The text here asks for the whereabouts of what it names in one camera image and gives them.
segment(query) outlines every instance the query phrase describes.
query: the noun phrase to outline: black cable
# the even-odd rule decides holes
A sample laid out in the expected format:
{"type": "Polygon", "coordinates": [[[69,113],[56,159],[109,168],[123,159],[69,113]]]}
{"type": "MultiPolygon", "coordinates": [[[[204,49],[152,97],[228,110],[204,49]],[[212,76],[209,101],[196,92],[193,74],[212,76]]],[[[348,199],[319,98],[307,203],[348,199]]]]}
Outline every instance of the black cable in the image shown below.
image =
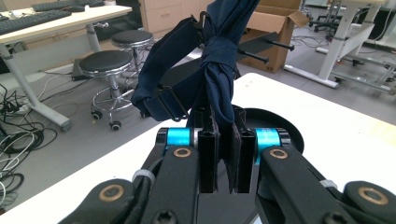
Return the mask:
{"type": "Polygon", "coordinates": [[[46,101],[46,100],[48,100],[48,99],[50,99],[50,98],[53,98],[53,97],[55,97],[55,96],[62,95],[62,94],[64,94],[64,93],[68,93],[69,91],[72,91],[72,90],[74,90],[74,89],[76,89],[76,88],[82,86],[83,84],[87,83],[87,82],[90,81],[90,80],[91,80],[91,79],[87,79],[87,80],[83,81],[82,83],[79,83],[77,86],[75,86],[75,87],[73,87],[73,88],[71,88],[71,89],[69,89],[69,90],[60,91],[60,92],[57,92],[57,93],[55,93],[55,94],[52,94],[51,96],[49,96],[49,97],[47,97],[47,98],[45,98],[45,99],[43,99],[43,100],[40,100],[40,102],[42,103],[42,102],[44,102],[44,101],[46,101]]]}
{"type": "MultiPolygon", "coordinates": [[[[22,183],[24,181],[24,175],[23,174],[14,174],[12,172],[9,172],[9,174],[6,174],[6,175],[3,175],[2,177],[0,177],[0,182],[4,183],[5,180],[8,179],[8,178],[11,178],[11,181],[9,182],[8,185],[5,186],[6,187],[6,193],[11,193],[11,192],[15,191],[16,189],[18,189],[22,185],[22,183]],[[9,189],[9,187],[11,187],[12,184],[15,183],[15,177],[19,178],[19,182],[17,182],[17,184],[12,189],[9,189]]],[[[4,193],[3,190],[0,189],[0,195],[3,195],[3,193],[4,193]]]]}
{"type": "Polygon", "coordinates": [[[145,176],[139,176],[135,180],[140,182],[134,194],[134,199],[136,203],[132,203],[131,211],[127,216],[127,218],[125,218],[125,221],[123,222],[125,224],[139,223],[140,219],[142,218],[143,212],[146,208],[147,202],[149,200],[149,193],[151,188],[150,179],[145,176]]]}

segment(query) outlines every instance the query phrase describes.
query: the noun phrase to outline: white desk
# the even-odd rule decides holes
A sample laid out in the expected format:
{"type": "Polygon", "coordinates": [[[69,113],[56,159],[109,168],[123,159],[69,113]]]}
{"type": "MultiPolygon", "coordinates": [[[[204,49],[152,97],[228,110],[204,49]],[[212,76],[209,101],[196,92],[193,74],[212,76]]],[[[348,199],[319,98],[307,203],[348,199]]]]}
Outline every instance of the white desk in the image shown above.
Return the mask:
{"type": "MultiPolygon", "coordinates": [[[[93,7],[85,12],[73,13],[66,18],[46,22],[6,35],[0,35],[1,57],[29,99],[29,106],[59,125],[62,131],[67,131],[71,123],[70,119],[39,102],[24,75],[47,68],[56,63],[74,59],[92,50],[99,51],[99,42],[92,24],[124,15],[131,10],[130,7],[120,6],[93,7]],[[86,25],[87,34],[68,38],[64,41],[59,41],[40,48],[28,49],[12,55],[9,54],[6,48],[7,44],[18,43],[30,38],[71,30],[81,25],[86,25]]],[[[25,9],[24,12],[27,14],[34,13],[31,8],[25,9]]]]}
{"type": "MultiPolygon", "coordinates": [[[[304,137],[305,157],[341,191],[349,181],[365,180],[396,193],[396,126],[256,74],[235,81],[233,103],[264,108],[293,123],[304,137]]],[[[166,121],[141,134],[6,212],[0,223],[62,220],[99,183],[131,180],[154,146],[158,130],[178,126],[184,123],[166,121]]]]}
{"type": "Polygon", "coordinates": [[[361,45],[367,40],[374,27],[374,19],[378,10],[388,0],[343,0],[342,6],[346,6],[346,11],[338,25],[337,31],[332,38],[332,43],[329,46],[329,51],[320,68],[319,74],[311,74],[302,69],[285,65],[284,69],[309,78],[320,84],[336,88],[337,82],[329,80],[330,73],[336,61],[341,60],[347,54],[356,55],[361,49],[361,45]],[[346,40],[347,32],[350,24],[352,23],[356,12],[361,7],[366,7],[370,4],[370,9],[367,12],[366,18],[361,25],[359,33],[348,40],[346,40]]]}

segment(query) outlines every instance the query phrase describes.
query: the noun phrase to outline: gray floor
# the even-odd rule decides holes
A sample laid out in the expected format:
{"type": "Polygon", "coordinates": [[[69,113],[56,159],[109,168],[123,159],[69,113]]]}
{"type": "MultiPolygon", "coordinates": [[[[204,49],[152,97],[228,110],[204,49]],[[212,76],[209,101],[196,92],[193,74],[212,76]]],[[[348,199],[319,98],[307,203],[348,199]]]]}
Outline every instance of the gray floor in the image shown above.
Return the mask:
{"type": "MultiPolygon", "coordinates": [[[[317,74],[324,61],[325,55],[315,52],[315,46],[322,44],[324,44],[324,48],[327,46],[324,40],[325,32],[314,33],[312,30],[313,28],[308,26],[295,29],[292,44],[295,45],[296,49],[289,53],[287,64],[317,74]]],[[[361,51],[372,52],[364,53],[364,56],[389,60],[393,63],[395,61],[395,55],[386,50],[369,47],[363,48],[361,51]]],[[[374,68],[368,64],[352,67],[350,62],[343,62],[344,65],[336,65],[336,69],[342,69],[362,77],[374,77],[375,72],[380,72],[382,70],[382,68],[374,68]]],[[[68,72],[66,71],[68,69],[70,68],[65,68],[60,72],[68,72]]],[[[258,73],[299,90],[310,92],[339,105],[346,106],[368,116],[396,125],[396,97],[394,95],[388,95],[348,81],[344,81],[338,89],[334,90],[282,69],[275,74],[265,73],[240,64],[239,69],[243,75],[251,72],[258,73]]],[[[68,75],[54,77],[55,75],[45,75],[43,78],[32,83],[37,94],[42,92],[45,86],[47,86],[47,91],[41,99],[53,93],[68,90],[83,82],[72,82],[68,75]]],[[[12,209],[14,206],[23,203],[40,191],[73,174],[90,162],[106,155],[111,150],[158,124],[158,122],[153,119],[142,119],[138,110],[133,107],[116,115],[118,120],[122,122],[122,129],[118,132],[111,131],[105,119],[93,120],[90,113],[92,96],[97,91],[104,88],[105,85],[106,83],[103,80],[93,79],[87,81],[73,91],[56,96],[46,102],[47,105],[55,106],[56,110],[72,120],[72,127],[67,133],[60,132],[56,125],[50,124],[49,121],[43,120],[42,117],[35,113],[32,113],[28,118],[33,121],[44,122],[46,127],[53,128],[58,133],[56,139],[52,143],[37,151],[33,151],[17,168],[17,172],[23,174],[25,179],[22,186],[17,191],[17,199],[14,203],[8,205],[6,209],[12,209]]],[[[18,94],[22,94],[21,90],[16,90],[18,94]]],[[[45,131],[45,141],[49,141],[54,136],[53,131],[45,131]]]]}

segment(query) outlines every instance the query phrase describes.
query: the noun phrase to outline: floor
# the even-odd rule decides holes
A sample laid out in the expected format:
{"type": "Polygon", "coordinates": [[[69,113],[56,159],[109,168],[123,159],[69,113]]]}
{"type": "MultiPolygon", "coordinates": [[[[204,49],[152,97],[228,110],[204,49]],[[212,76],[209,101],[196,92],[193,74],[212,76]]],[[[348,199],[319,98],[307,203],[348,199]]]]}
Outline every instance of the floor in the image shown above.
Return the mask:
{"type": "MultiPolygon", "coordinates": [[[[316,8],[312,8],[312,10],[317,15],[318,13],[323,13],[322,10],[316,8]]],[[[295,45],[295,50],[289,52],[287,64],[317,74],[325,55],[316,52],[315,48],[328,47],[325,35],[325,31],[315,33],[313,28],[308,25],[295,29],[291,42],[291,44],[295,45]]],[[[362,48],[361,52],[364,52],[363,56],[395,63],[395,55],[390,53],[388,49],[368,46],[362,48]]],[[[334,90],[283,69],[280,69],[275,74],[269,74],[242,64],[238,64],[238,68],[242,75],[258,73],[396,125],[396,96],[394,95],[376,91],[350,81],[343,81],[339,88],[334,90]]],[[[67,74],[71,72],[71,69],[71,65],[66,65],[55,69],[53,72],[67,74]]],[[[375,73],[380,72],[383,68],[376,68],[369,64],[353,67],[351,62],[345,60],[338,63],[335,69],[347,71],[364,78],[374,78],[375,73]]],[[[73,124],[68,132],[62,133],[56,125],[51,124],[48,120],[35,113],[31,113],[26,117],[27,120],[41,122],[45,125],[47,129],[44,131],[43,145],[47,143],[48,145],[32,151],[27,159],[18,166],[16,173],[23,174],[24,181],[16,190],[16,194],[6,197],[2,206],[7,210],[23,203],[40,191],[158,124],[153,119],[142,119],[139,111],[131,107],[131,109],[116,115],[117,119],[122,122],[121,130],[118,132],[111,131],[106,119],[94,120],[90,113],[92,96],[95,92],[103,89],[106,83],[101,79],[72,81],[70,75],[59,74],[35,75],[31,77],[31,85],[37,95],[40,94],[40,99],[46,99],[51,96],[46,100],[46,104],[69,117],[73,124]]],[[[9,88],[8,94],[15,90],[18,95],[23,95],[19,88],[14,89],[12,77],[0,75],[0,82],[9,88]]],[[[21,118],[8,119],[7,121],[23,122],[21,118]]],[[[2,125],[10,133],[16,131],[8,125],[2,125]]]]}

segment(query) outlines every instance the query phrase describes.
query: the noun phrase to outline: navy cloth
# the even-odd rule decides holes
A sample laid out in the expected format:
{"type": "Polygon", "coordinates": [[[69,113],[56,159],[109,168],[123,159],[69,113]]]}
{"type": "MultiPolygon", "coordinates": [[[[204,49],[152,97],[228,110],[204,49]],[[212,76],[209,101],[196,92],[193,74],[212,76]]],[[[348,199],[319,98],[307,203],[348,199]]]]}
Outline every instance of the navy cloth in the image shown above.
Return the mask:
{"type": "MultiPolygon", "coordinates": [[[[138,78],[132,103],[158,121],[181,118],[186,110],[210,105],[219,127],[233,124],[233,70],[237,45],[259,0],[217,0],[207,7],[202,32],[195,19],[181,21],[154,44],[138,78]],[[205,44],[198,71],[155,95],[163,75],[201,42],[205,44]]],[[[188,120],[192,126],[193,113],[188,120]]]]}

